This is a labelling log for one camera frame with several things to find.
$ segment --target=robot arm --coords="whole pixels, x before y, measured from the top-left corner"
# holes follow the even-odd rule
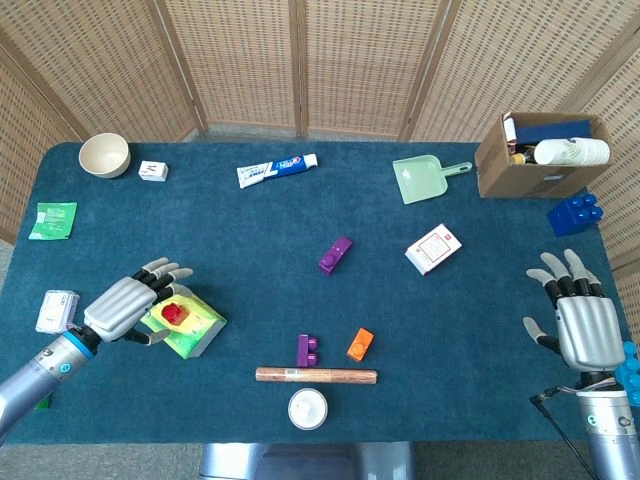
[[[82,327],[64,332],[0,384],[0,445],[16,422],[98,353],[101,342],[122,338],[152,345],[164,340],[169,330],[146,334],[133,327],[152,305],[176,293],[190,296],[190,290],[175,280],[192,273],[167,258],[143,266],[89,305]]]
[[[543,253],[540,258],[553,275],[542,269],[527,270],[529,277],[542,283],[551,300],[558,337],[545,333],[531,317],[523,321],[536,343],[562,355],[567,366],[580,373],[580,382],[577,390],[554,387],[531,401],[545,414],[541,407],[545,399],[558,391],[571,390],[578,398],[587,432],[595,470],[592,477],[640,478],[640,444],[631,408],[624,388],[615,383],[611,374],[625,360],[615,307],[578,255],[572,250],[565,250],[564,254],[572,275],[550,253]]]

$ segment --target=purple lego brick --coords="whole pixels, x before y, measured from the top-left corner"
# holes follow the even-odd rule
[[[331,246],[329,251],[324,254],[324,257],[322,257],[320,263],[318,263],[320,270],[322,270],[327,275],[331,275],[333,269],[336,267],[345,252],[349,250],[352,244],[353,242],[347,237],[338,238]]]
[[[311,335],[298,335],[298,367],[315,367],[318,356],[315,350],[318,348],[318,339]]]
[[[556,236],[570,235],[586,230],[602,218],[602,208],[596,205],[595,195],[588,193],[568,198],[547,214]]]

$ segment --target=woven screen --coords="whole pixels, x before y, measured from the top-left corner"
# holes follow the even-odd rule
[[[589,188],[605,216],[600,231],[610,259],[637,250],[640,257],[640,50],[584,108],[611,131],[616,161]]]
[[[38,165],[60,130],[0,63],[0,238],[14,243]]]
[[[209,122],[293,126],[287,0],[166,0]]]
[[[616,280],[629,330],[636,344],[640,343],[640,272]]]
[[[144,2],[4,1],[0,25],[91,134],[172,141],[195,127]]]
[[[438,2],[307,2],[309,128],[398,135]]]
[[[638,2],[463,1],[412,137],[480,141],[506,111],[553,111]]]

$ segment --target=blue tablecloth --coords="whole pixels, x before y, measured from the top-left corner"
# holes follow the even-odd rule
[[[480,199],[474,171],[403,205],[393,160],[473,162],[472,144],[133,144],[114,180],[82,171],[79,149],[62,144],[42,161],[0,299],[0,377],[52,340],[34,331],[46,290],[78,292],[81,321],[109,285],[164,255],[195,270],[185,283],[229,323],[198,359],[164,344],[102,345],[13,442],[555,439],[528,398],[576,375],[526,335],[525,315],[555,325],[524,271],[571,247],[619,305],[598,230],[556,238],[545,217],[555,200]],[[312,152],[317,168],[238,187],[238,166]],[[142,160],[166,162],[166,183],[142,181]],[[36,203],[66,201],[78,202],[71,238],[27,240]],[[442,222],[463,247],[422,277],[404,252]],[[317,263],[341,235],[354,245],[326,277]],[[359,327],[376,337],[357,365],[345,352]],[[379,372],[377,385],[315,385],[329,405],[315,431],[287,415],[304,384],[254,379],[257,366],[295,364],[299,333],[319,337],[320,367]],[[565,397],[549,408],[579,436]]]

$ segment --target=orange toy block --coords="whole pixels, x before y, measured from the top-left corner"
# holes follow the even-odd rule
[[[353,339],[353,343],[347,351],[347,356],[356,362],[361,361],[367,353],[371,342],[373,342],[373,333],[361,328],[358,330],[356,338]]]

